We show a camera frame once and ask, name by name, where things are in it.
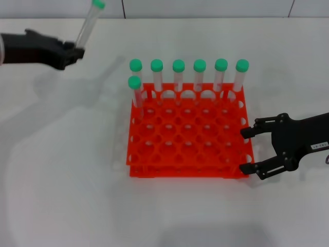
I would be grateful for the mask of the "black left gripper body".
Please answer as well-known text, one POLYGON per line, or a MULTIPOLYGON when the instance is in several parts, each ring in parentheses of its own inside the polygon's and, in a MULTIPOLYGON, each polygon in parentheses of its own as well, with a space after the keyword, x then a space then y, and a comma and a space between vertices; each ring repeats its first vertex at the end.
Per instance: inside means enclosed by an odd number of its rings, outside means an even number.
POLYGON ((2 33, 4 64, 38 63, 60 69, 63 43, 55 37, 27 29, 24 34, 2 33))

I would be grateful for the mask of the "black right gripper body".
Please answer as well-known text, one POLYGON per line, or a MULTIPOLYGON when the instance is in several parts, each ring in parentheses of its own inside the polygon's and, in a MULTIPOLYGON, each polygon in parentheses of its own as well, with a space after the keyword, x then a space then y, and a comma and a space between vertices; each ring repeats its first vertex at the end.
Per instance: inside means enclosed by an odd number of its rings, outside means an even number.
POLYGON ((301 159, 328 149, 328 113, 293 120, 286 113, 275 117, 272 146, 282 171, 295 171, 301 159))

